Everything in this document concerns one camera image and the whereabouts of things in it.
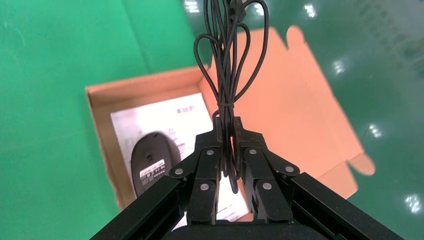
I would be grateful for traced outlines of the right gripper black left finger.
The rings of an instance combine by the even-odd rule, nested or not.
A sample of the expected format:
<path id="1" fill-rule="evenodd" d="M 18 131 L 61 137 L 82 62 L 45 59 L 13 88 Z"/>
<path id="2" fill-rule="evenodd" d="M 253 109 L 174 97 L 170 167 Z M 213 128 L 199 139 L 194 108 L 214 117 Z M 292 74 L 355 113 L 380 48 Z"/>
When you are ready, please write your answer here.
<path id="1" fill-rule="evenodd" d="M 94 240 L 190 240 L 217 221 L 220 123 L 196 136 L 194 152 L 105 225 Z"/>

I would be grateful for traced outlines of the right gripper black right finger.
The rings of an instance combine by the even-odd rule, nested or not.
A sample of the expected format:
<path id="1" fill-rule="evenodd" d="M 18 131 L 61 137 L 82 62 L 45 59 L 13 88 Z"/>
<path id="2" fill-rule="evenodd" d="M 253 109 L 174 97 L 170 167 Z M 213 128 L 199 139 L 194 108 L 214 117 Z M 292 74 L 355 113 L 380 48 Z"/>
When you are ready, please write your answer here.
<path id="1" fill-rule="evenodd" d="M 271 152 L 262 134 L 233 120 L 233 144 L 255 221 L 290 239 L 397 240 L 399 235 L 293 163 Z"/>

